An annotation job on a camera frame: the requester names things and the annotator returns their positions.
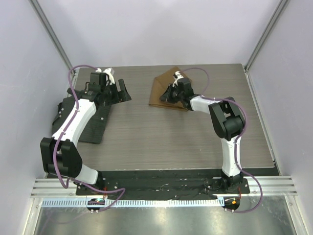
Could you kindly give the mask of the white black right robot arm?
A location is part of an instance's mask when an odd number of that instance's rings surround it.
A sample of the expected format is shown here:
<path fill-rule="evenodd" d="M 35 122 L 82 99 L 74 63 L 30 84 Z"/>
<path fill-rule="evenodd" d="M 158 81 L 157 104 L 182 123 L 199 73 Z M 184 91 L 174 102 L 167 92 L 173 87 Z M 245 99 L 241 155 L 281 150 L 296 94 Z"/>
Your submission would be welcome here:
<path fill-rule="evenodd" d="M 195 94 L 188 78 L 178 78 L 170 84 L 160 101 L 170 104 L 182 103 L 189 111 L 203 112 L 211 117 L 213 129 L 222 144 L 223 165 L 221 185 L 226 193 L 233 193 L 243 182 L 240 163 L 240 142 L 246 120 L 232 97 L 207 98 Z"/>

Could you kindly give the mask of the brown cloth napkin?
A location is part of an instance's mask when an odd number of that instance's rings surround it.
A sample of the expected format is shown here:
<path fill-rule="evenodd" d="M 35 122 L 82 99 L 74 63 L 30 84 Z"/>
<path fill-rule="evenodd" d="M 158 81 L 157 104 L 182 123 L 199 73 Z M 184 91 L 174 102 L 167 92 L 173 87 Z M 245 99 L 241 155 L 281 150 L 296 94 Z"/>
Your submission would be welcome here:
<path fill-rule="evenodd" d="M 150 99 L 149 99 L 149 105 L 153 107 L 158 108 L 167 108 L 167 109 L 174 109 L 174 110 L 181 110 L 181 111 L 190 111 L 191 105 L 182 105 L 181 102 L 178 102 L 176 104 L 170 104 L 160 101 L 160 96 L 164 94 L 164 92 L 167 90 L 168 85 L 172 84 L 174 82 L 173 74 L 176 71 L 180 71 L 181 74 L 184 76 L 184 78 L 188 78 L 188 76 L 182 72 L 178 67 L 173 67 L 166 71 L 165 73 L 157 76 L 154 78 Z"/>

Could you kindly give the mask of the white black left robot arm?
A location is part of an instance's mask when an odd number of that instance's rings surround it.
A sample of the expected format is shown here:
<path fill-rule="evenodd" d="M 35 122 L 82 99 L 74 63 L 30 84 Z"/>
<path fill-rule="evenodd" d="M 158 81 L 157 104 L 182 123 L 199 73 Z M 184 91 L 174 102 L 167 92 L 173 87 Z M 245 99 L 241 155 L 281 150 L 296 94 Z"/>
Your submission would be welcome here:
<path fill-rule="evenodd" d="M 93 195 L 104 189 L 102 173 L 83 163 L 77 144 L 100 144 L 112 105 L 130 101 L 124 80 L 115 81 L 113 68 L 91 72 L 84 90 L 68 89 L 69 97 L 58 106 L 52 136 L 40 142 L 44 171 L 73 179 Z"/>

